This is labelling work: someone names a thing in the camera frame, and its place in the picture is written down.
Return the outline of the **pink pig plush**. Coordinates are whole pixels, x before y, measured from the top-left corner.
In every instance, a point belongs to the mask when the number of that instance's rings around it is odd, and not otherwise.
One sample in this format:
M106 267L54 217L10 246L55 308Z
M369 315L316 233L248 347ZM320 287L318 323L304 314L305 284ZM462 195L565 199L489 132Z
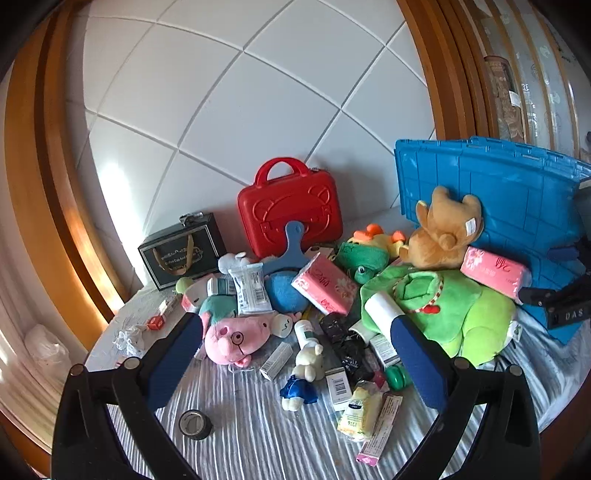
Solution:
M276 311L242 317L223 318L212 323L211 312L200 314L204 324L204 349L217 365L249 366L252 354L263 347L271 335L287 338L301 313Z

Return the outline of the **black crumpled plastic bag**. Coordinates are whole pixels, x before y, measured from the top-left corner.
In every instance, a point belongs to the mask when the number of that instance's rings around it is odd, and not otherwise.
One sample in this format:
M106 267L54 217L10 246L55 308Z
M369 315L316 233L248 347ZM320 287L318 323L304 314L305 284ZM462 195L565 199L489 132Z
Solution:
M320 320L322 332L332 345L332 350L344 367L349 381L370 381L374 378L374 370L366 361L366 343L358 333L345 328L342 323L344 319L345 317L338 313L324 316Z

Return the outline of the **pink tissue pack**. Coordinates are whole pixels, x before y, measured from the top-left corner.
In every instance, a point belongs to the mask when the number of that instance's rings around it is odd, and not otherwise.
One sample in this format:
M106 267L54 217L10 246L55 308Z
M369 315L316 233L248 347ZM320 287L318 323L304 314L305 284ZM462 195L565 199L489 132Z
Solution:
M521 302L520 290L529 288L532 282L531 272L526 266L472 246L465 253L460 271L517 303Z
M358 284L322 254L312 257L290 285L325 315L348 315L359 292Z

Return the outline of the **yellow duck plush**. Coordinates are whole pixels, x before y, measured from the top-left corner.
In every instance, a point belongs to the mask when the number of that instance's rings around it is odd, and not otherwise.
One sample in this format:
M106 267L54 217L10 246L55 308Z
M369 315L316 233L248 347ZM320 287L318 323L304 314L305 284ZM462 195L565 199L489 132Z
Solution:
M386 233L379 224L372 223L365 230L353 232L348 242L380 248L389 254L391 260L394 260L399 257L401 247L407 243L407 237L400 230Z

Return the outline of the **blue round plush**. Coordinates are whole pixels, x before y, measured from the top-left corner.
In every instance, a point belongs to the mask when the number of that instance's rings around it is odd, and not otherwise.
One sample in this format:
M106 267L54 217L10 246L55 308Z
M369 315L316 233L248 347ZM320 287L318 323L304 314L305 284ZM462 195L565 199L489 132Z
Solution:
M297 271L279 271L270 274L266 278L266 292L270 298L270 304L277 312L303 313L308 308L308 299L301 295L293 286L294 277Z

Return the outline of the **green plastic bottle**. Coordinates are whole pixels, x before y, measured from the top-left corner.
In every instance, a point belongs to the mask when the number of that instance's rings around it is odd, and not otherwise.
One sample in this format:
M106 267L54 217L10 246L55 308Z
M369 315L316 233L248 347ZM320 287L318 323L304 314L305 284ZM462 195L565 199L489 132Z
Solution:
M403 391L413 384L410 374L402 363L388 366L385 375L390 389L394 392Z

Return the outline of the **small white carton box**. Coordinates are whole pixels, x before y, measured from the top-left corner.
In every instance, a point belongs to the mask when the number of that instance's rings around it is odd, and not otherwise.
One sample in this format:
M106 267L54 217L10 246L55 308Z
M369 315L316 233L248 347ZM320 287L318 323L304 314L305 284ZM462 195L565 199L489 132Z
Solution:
M294 350L290 343L281 342L280 345L276 347L276 350L270 354L270 357L266 359L262 367L260 367L259 373L262 374L263 378L266 380L273 381L273 379L280 374L280 371L283 370L283 367L287 364L288 360L290 360L293 353Z

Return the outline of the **large green frog plush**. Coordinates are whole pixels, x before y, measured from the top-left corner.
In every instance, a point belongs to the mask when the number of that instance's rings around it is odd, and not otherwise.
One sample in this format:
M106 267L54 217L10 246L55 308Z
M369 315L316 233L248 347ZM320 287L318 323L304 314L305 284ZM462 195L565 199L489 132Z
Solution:
M379 325L366 304L384 292L393 298L423 334L451 356L479 366L494 359L510 342L516 305L509 297L477 283L459 270L420 270L390 265L361 288L363 326Z

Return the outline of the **yellow wet wipes pack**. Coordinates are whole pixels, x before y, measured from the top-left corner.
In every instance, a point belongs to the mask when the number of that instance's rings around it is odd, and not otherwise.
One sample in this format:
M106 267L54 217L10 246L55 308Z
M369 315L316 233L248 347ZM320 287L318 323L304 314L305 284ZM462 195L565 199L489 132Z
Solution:
M369 440L381 412L383 393L370 382L356 387L338 422L338 431L356 442Z

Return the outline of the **long pink medicine box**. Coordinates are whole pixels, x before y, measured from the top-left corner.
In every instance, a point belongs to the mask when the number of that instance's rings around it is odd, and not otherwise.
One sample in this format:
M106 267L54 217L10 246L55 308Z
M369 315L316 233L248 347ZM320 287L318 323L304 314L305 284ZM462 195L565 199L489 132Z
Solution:
M356 455L356 461L361 464L376 467L386 448L390 435L394 428L394 420L404 398L388 393L384 396L381 412L378 416L374 433L369 441L363 444L362 449Z

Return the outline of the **rolled patterned carpet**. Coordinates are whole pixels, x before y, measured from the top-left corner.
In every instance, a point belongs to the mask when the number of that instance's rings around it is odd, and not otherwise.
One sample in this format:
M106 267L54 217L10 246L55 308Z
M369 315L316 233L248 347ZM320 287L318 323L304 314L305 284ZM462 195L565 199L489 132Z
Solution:
M522 102L507 59L488 55L488 68L497 112L499 137L516 143L525 142Z

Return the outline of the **red plastic toy suitcase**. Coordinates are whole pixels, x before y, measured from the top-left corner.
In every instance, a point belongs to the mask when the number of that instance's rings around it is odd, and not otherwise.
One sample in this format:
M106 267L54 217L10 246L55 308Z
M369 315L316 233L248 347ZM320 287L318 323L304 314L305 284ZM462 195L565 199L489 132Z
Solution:
M253 184L238 194L238 212L249 246L260 258L286 251L284 227L290 221L304 225L303 249L338 240L344 231L335 179L291 157L259 167Z

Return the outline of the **brown teddy bear plush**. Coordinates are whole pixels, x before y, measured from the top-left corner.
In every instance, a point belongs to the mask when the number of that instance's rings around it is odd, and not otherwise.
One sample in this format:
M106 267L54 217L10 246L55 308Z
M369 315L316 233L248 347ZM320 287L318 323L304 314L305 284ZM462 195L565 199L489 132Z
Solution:
M453 200L444 186L434 189L430 205L417 203L416 215L420 227L400 248L399 256L422 270L459 269L468 247L484 230L480 200L472 194Z

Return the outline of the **black gift bag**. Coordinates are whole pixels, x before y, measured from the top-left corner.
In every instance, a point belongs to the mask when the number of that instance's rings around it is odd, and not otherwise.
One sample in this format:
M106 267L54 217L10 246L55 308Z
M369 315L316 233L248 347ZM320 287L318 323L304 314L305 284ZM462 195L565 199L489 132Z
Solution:
M228 250L212 213L185 214L171 227L145 238L138 253L158 290L180 278L197 279L218 271Z

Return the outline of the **white paper roll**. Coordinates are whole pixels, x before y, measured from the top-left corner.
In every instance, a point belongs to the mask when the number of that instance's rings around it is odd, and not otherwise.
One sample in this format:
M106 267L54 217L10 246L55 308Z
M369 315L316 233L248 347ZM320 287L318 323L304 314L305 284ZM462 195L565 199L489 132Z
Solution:
M365 311L379 328L380 333L388 340L391 339L391 329L394 320L405 316L394 299L385 291L375 293L367 300Z

